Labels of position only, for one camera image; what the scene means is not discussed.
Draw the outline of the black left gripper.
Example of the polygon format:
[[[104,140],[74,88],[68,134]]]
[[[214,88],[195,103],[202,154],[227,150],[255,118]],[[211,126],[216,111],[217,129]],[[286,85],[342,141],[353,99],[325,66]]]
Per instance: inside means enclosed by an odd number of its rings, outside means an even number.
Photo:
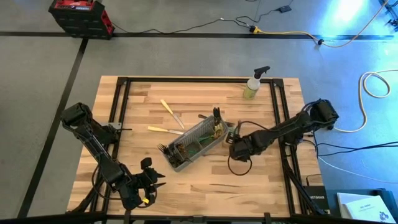
[[[157,179],[164,178],[165,175],[156,172],[151,165],[152,159],[146,157],[141,160],[142,172],[131,174],[127,166],[120,163],[123,176],[119,195],[126,210],[147,208],[155,203],[157,189],[165,185],[165,182],[156,184]],[[149,203],[144,203],[142,201],[144,198],[147,198]]]

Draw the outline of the grey mesh cutlery basket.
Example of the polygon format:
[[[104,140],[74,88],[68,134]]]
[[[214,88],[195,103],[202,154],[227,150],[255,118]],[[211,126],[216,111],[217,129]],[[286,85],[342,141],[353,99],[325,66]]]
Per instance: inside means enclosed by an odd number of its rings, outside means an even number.
[[[225,121],[221,118],[219,125],[216,126],[214,116],[210,115],[206,119],[194,125],[194,127],[186,131],[183,135],[179,136],[177,139],[167,144],[166,146],[175,154],[175,156],[179,160],[177,167],[172,167],[171,164],[167,161],[171,168],[175,172],[180,172],[191,163],[196,161],[198,158],[204,156],[210,149],[217,146],[228,133],[228,127],[224,122]],[[200,137],[212,134],[217,134],[218,139],[215,139],[214,141],[198,142],[198,139]],[[182,156],[177,149],[177,145],[183,144],[184,146],[187,146],[191,143],[195,143],[200,148],[200,150],[194,156]]]

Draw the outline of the white spray bottle black trigger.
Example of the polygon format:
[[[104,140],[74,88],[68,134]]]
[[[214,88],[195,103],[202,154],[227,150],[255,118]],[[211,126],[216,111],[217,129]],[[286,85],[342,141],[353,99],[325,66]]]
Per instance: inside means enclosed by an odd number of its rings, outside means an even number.
[[[261,77],[264,73],[270,70],[270,66],[265,66],[261,68],[254,69],[254,75],[246,82],[246,87],[243,91],[243,97],[245,99],[253,99],[257,91],[261,87]]]

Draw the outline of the white paper box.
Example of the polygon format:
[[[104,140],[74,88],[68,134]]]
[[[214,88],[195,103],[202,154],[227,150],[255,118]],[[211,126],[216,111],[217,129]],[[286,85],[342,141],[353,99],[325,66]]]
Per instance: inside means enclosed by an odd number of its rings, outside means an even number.
[[[365,198],[369,198],[368,195],[359,195],[359,194],[347,194],[347,193],[337,193],[338,205],[340,209],[340,214],[342,218],[351,219],[349,211],[346,209],[345,204],[354,202],[357,200],[362,200]]]

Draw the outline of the white booklet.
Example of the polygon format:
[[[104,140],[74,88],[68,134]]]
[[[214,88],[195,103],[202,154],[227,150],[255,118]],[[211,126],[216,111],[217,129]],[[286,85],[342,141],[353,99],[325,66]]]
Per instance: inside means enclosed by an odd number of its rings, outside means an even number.
[[[382,223],[397,223],[380,196],[356,200],[343,205],[351,219]]]

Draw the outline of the red and black toolbox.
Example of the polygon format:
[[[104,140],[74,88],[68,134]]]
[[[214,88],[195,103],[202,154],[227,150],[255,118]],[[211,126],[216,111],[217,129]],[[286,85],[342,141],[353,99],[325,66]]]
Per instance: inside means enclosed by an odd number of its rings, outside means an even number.
[[[48,12],[71,37],[110,40],[114,26],[98,0],[53,0]]]

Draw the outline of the black stand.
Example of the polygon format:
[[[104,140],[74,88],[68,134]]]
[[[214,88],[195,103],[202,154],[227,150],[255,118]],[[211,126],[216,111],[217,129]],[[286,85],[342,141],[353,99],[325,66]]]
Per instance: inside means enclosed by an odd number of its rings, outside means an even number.
[[[390,25],[394,32],[398,32],[398,0],[378,0],[380,5],[384,5],[385,15],[389,16],[387,25]]]

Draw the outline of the black Netgear switch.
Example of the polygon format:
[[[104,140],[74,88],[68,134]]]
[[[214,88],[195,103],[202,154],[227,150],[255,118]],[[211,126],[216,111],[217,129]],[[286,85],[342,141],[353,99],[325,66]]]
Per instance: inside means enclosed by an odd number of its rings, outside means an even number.
[[[330,214],[326,189],[324,186],[305,186],[304,189],[310,196],[311,200],[315,202],[320,209],[322,209],[326,214]]]

